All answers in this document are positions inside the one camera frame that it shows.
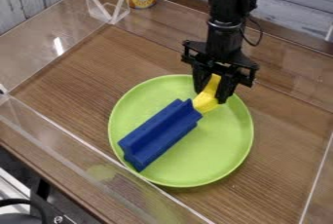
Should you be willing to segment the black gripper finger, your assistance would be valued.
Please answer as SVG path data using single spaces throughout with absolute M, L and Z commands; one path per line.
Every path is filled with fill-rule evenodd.
M 235 73 L 224 73 L 220 76 L 215 91 L 215 98 L 219 104 L 223 104 L 225 100 L 232 96 L 237 82 L 237 75 Z
M 199 93 L 211 79 L 211 70 L 207 67 L 193 65 L 192 66 L 192 81 L 195 93 Z

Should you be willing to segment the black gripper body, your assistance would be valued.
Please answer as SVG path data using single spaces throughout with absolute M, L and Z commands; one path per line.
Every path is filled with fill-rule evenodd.
M 207 67 L 211 74 L 221 76 L 235 71 L 239 84 L 250 87 L 254 84 L 259 65 L 244 56 L 240 50 L 228 53 L 225 56 L 213 57 L 207 54 L 205 42 L 184 40 L 181 42 L 181 61 L 191 65 Z

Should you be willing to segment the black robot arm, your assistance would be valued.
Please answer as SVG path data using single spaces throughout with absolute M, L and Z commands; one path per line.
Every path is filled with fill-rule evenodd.
M 255 43 L 244 36 L 245 21 L 256 7 L 258 0 L 208 0 L 209 16 L 207 20 L 207 40 L 184 40 L 181 61 L 191 65 L 193 90 L 200 93 L 212 75 L 220 80 L 213 91 L 219 104 L 232 96 L 237 85 L 251 87 L 259 65 L 241 52 L 241 44 Z

